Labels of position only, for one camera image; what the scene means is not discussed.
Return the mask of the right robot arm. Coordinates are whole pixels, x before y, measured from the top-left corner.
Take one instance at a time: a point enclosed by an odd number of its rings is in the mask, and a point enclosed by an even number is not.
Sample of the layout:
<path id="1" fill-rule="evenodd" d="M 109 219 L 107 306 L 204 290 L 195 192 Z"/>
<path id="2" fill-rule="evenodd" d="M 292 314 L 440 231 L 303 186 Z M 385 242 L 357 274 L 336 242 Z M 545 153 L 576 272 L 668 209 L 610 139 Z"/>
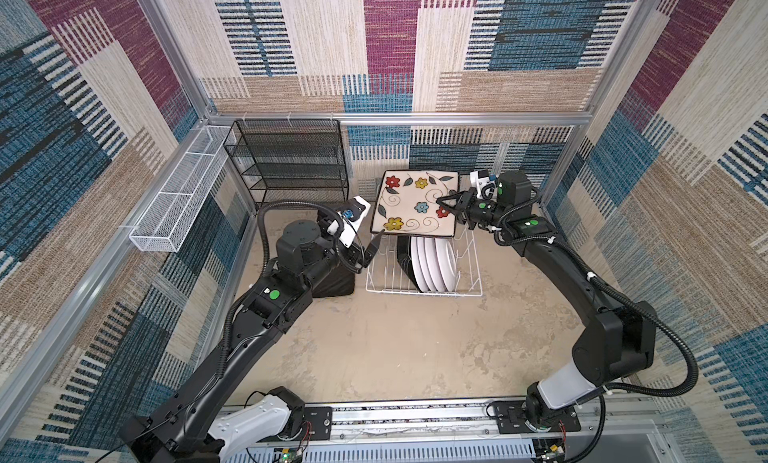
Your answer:
<path id="1" fill-rule="evenodd" d="M 598 395 L 607 383 L 651 366 L 655 325 L 641 313 L 598 288 L 599 277 L 543 216 L 533 214 L 540 199 L 522 171 L 495 177 L 480 172 L 472 186 L 437 200 L 443 216 L 453 215 L 470 229 L 491 233 L 537 267 L 561 292 L 584 329 L 568 362 L 529 386 L 524 403 L 527 426 L 546 431 L 572 412 L 576 403 Z"/>

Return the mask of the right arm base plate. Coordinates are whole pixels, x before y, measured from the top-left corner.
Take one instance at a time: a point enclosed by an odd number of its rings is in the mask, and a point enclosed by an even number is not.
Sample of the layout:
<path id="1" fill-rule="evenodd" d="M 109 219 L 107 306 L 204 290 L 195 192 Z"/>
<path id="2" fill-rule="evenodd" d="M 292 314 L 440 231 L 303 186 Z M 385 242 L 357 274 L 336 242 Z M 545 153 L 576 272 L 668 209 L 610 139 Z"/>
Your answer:
<path id="1" fill-rule="evenodd" d="M 496 422 L 500 434 L 578 432 L 582 429 L 573 407 L 550 409 L 536 400 L 495 400 L 486 406 L 486 414 Z"/>

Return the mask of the floral square plate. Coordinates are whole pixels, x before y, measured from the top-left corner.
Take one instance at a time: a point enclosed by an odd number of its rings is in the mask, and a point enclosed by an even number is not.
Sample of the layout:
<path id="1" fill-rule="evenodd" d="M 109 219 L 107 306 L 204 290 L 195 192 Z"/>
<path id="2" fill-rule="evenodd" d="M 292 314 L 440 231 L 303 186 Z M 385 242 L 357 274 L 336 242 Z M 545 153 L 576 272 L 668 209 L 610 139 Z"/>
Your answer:
<path id="1" fill-rule="evenodd" d="M 388 170 L 373 206 L 370 231 L 433 238 L 455 236 L 456 217 L 437 200 L 460 189 L 458 172 Z"/>

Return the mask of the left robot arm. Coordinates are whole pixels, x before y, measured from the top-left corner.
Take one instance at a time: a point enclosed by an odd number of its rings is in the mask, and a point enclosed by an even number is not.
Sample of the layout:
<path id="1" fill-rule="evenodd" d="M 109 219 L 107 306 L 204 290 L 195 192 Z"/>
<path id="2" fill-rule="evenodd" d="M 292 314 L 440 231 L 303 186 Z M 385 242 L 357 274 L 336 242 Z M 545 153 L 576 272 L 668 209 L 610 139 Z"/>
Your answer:
<path id="1" fill-rule="evenodd" d="M 303 401 L 278 387 L 259 402 L 223 416 L 220 411 L 251 368 L 313 301 L 315 287 L 338 266 L 367 267 L 380 246 L 344 245 L 338 231 L 317 222 L 289 224 L 276 257 L 233 304 L 220 343 L 182 386 L 146 417 L 129 419 L 120 437 L 139 462 L 224 462 L 265 438 L 297 437 Z"/>

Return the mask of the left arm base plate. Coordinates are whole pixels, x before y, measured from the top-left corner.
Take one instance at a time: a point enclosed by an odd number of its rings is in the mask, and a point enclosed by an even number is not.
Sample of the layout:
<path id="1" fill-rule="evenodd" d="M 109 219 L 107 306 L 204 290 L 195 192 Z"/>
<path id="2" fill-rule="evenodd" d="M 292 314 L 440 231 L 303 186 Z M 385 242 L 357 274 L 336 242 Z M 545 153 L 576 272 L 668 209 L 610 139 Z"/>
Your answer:
<path id="1" fill-rule="evenodd" d="M 329 440 L 333 412 L 330 406 L 308 406 L 301 411 L 270 410 L 257 418 L 257 432 L 249 444 Z"/>

